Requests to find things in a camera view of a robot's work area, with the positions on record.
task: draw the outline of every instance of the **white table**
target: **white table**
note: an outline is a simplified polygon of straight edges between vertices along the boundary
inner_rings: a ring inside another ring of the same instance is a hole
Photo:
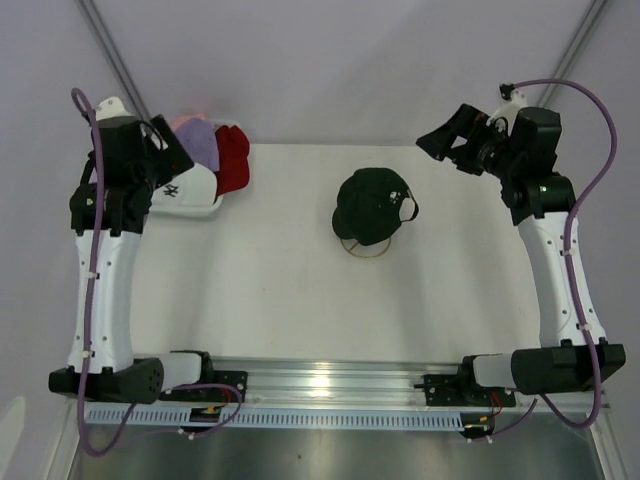
[[[342,182],[387,166],[420,204],[391,249],[351,257]],[[417,147],[254,145],[251,183],[208,220],[151,216],[134,277],[134,351],[457,362],[538,345],[531,268],[496,179]]]

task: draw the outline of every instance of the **cap brim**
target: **cap brim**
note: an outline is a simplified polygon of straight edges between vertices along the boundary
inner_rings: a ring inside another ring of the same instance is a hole
[[[338,214],[338,209],[336,208],[333,212],[333,217],[331,218],[331,225],[333,226],[333,233],[335,233],[338,238],[342,240],[351,240],[353,239],[353,234],[349,231],[348,228],[340,220],[340,214]]]

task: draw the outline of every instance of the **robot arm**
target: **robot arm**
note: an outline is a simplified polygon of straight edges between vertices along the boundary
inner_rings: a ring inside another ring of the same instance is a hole
[[[111,97],[96,111],[103,143],[105,201],[91,316],[91,360],[87,398],[125,403],[152,403],[161,392],[201,379],[203,358],[173,352],[135,358],[129,312],[135,257],[151,197],[156,188],[193,166],[162,117],[152,119],[153,134],[122,101]],[[84,304],[96,208],[96,185],[89,182],[91,152],[80,186],[70,201],[72,228],[80,269],[76,331],[67,367],[52,372],[49,389],[75,396],[83,363]]]
[[[596,344],[602,380],[625,363],[623,346],[607,342],[592,307],[575,221],[572,248],[564,251],[564,227],[575,195],[571,182],[553,171],[560,116],[528,107],[524,96],[512,86],[502,86],[501,92],[509,102],[491,117],[462,105],[445,125],[416,142],[436,160],[451,158],[458,170],[475,175],[487,172],[500,180],[502,200],[529,254],[538,294],[541,348],[465,357],[457,377],[470,404],[486,399],[483,388],[517,389],[530,395],[593,388],[593,368],[582,331],[585,327],[578,321],[564,255],[573,260],[578,293],[586,309],[586,329]],[[453,147],[457,137],[466,143]]]

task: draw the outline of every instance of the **purple cable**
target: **purple cable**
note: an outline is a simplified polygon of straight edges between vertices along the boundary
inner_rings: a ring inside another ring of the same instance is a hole
[[[82,90],[79,88],[73,88],[71,90],[71,99],[75,104],[76,108],[80,111],[80,113],[87,118],[89,121],[89,125],[91,126],[91,137],[93,140],[93,148],[96,156],[96,215],[93,222],[93,236],[91,239],[91,254],[89,257],[89,273],[97,273],[98,268],[98,246],[100,243],[100,231],[102,228],[102,215],[103,215],[103,205],[104,205],[104,161],[102,157],[102,140],[100,138],[100,129],[98,128],[98,121],[96,119],[96,114],[91,107],[91,103],[89,99],[84,94]],[[131,416],[136,404],[131,404],[125,415],[116,430],[115,435],[109,442],[109,444],[104,447],[102,450],[96,450],[91,446],[89,442],[89,430],[84,421],[84,402],[85,402],[85,394],[87,391],[87,378],[89,377],[89,362],[90,362],[90,353],[91,352],[91,310],[93,306],[93,294],[95,291],[95,278],[94,276],[90,276],[87,280],[87,294],[84,301],[84,317],[83,317],[83,340],[82,340],[82,348],[84,352],[87,352],[87,356],[85,356],[82,360],[82,370],[80,372],[80,385],[78,387],[78,408],[77,408],[77,420],[78,420],[78,434],[80,437],[80,446],[82,449],[92,457],[102,457],[109,453],[113,447],[115,447],[116,443],[122,436],[124,432],[124,428],[126,426],[127,420]],[[212,433],[218,431],[220,428],[224,427],[229,422],[232,422],[234,418],[238,415],[240,411],[240,407],[242,404],[242,394],[238,391],[238,389],[231,387],[229,385],[223,385],[219,383],[208,383],[208,384],[195,384],[195,385],[180,385],[178,387],[174,387],[173,390],[190,390],[190,389],[204,389],[204,388],[219,388],[226,389],[231,391],[237,400],[236,409],[233,413],[227,418],[225,421],[220,422],[216,426],[209,428],[204,432],[200,432],[198,434],[194,434],[191,438],[200,438],[205,437],[207,435],[211,435]],[[151,432],[146,432],[141,435],[137,435],[135,437],[130,438],[128,441],[137,440],[141,437],[146,437],[151,434],[156,433],[164,433],[167,431],[175,432],[174,429],[163,429],[163,430],[153,430]]]
[[[516,83],[516,88],[528,87],[531,85],[547,85],[547,84],[556,84],[556,85],[564,85],[567,87],[571,87],[579,92],[585,94],[587,97],[596,104],[602,115],[604,116],[605,121],[607,122],[607,126],[609,127],[609,134],[611,136],[611,148],[609,149],[609,157],[605,162],[602,169],[598,172],[595,178],[587,185],[587,188],[580,194],[578,199],[576,200],[576,204],[573,206],[569,215],[567,216],[567,221],[564,225],[564,250],[569,251],[571,249],[571,227],[573,226],[573,221],[578,214],[578,210],[582,206],[582,203],[585,201],[587,196],[591,193],[591,191],[600,183],[600,180],[607,174],[611,165],[613,164],[613,160],[616,156],[616,151],[618,149],[618,134],[616,132],[616,126],[613,123],[613,119],[611,118],[611,114],[607,110],[607,107],[604,106],[602,101],[590,90],[586,89],[582,85],[579,85],[570,80],[559,80],[554,78],[543,78],[539,80],[530,80],[527,82]],[[582,301],[580,299],[580,294],[578,292],[578,282],[576,280],[576,272],[575,267],[573,265],[573,257],[571,255],[565,255],[565,262],[567,265],[567,276],[569,279],[569,287],[571,290],[571,297],[573,298],[573,303],[576,307],[578,314],[578,322],[580,325],[587,324],[587,318],[584,314],[584,308],[582,306]],[[591,365],[593,367],[593,407],[591,409],[591,413],[587,417],[584,422],[574,422],[567,417],[565,417],[558,407],[556,407],[551,399],[546,395],[540,395],[545,403],[549,406],[549,408],[557,415],[557,417],[566,425],[573,428],[587,428],[593,425],[598,418],[598,414],[600,413],[600,408],[602,407],[602,377],[600,375],[600,364],[598,361],[598,352],[596,351],[596,346],[593,341],[593,337],[588,330],[582,330],[584,335],[584,339],[587,342],[587,346],[589,348],[589,354],[591,356]]]
[[[531,402],[531,405],[529,405],[529,409],[524,413],[524,415],[522,415],[518,420],[516,420],[514,423],[512,423],[511,425],[509,425],[506,428],[503,428],[502,430],[498,431],[498,432],[494,432],[491,435],[487,435],[486,437],[482,437],[482,438],[474,438],[472,441],[475,443],[478,442],[484,442],[486,440],[488,440],[489,438],[495,438],[495,437],[499,437],[501,435],[504,435],[505,433],[511,432],[513,431],[518,425],[520,425],[522,422],[524,422],[527,418],[529,418],[529,416],[533,413],[533,411],[536,408],[536,405],[538,404],[538,399],[534,398],[533,402]]]

